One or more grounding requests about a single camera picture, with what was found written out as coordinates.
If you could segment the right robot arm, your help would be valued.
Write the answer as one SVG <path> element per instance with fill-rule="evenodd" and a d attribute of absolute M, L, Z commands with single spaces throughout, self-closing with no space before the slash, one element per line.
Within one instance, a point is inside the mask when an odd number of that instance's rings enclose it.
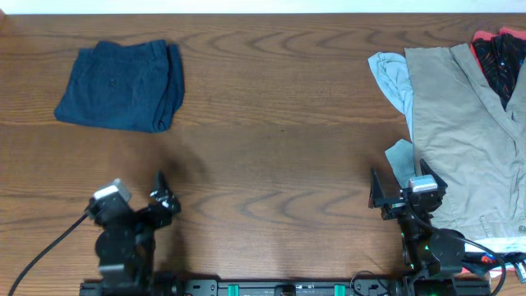
<path fill-rule="evenodd" d="M 431 225 L 432 213 L 442 205 L 448 187 L 425 160 L 423 175 L 412 177 L 396 197 L 384 194 L 376 171 L 371 172 L 368 206 L 381 209 L 383 220 L 400 227 L 404 264 L 410 272 L 385 287 L 388 295 L 459 295 L 454 276 L 463 269 L 463 235 Z"/>

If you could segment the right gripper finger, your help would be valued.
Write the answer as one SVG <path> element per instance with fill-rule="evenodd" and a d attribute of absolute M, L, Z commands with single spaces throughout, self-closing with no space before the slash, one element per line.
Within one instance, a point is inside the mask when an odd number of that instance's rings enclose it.
<path fill-rule="evenodd" d="M 385 194 L 381 187 L 377 172 L 371 169 L 371 187 L 369 193 L 368 207 L 370 209 L 382 207 L 386 203 Z"/>
<path fill-rule="evenodd" d="M 430 167 L 430 165 L 424 159 L 420 159 L 419 163 L 422 175 L 431 175 L 439 189 L 446 189 L 448 187 L 448 184 Z"/>

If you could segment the navy blue shorts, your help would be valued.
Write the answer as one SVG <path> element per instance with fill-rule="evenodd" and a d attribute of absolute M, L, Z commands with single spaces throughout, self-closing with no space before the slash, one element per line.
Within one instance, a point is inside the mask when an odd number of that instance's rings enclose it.
<path fill-rule="evenodd" d="M 165 132 L 184 94 L 177 44 L 164 39 L 129 46 L 100 41 L 79 50 L 54 116 L 87 127 Z"/>

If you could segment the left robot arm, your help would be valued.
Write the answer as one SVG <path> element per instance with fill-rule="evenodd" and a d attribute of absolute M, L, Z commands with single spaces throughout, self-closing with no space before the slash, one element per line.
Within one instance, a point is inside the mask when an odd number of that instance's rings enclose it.
<path fill-rule="evenodd" d="M 81 286 L 82 295 L 175 295 L 177 281 L 154 272 L 155 231 L 171 225 L 181 211 L 164 174 L 155 175 L 148 206 L 133 210 L 132 195 L 117 178 L 90 198 L 85 213 L 103 233 L 95 242 L 102 280 L 93 288 Z"/>

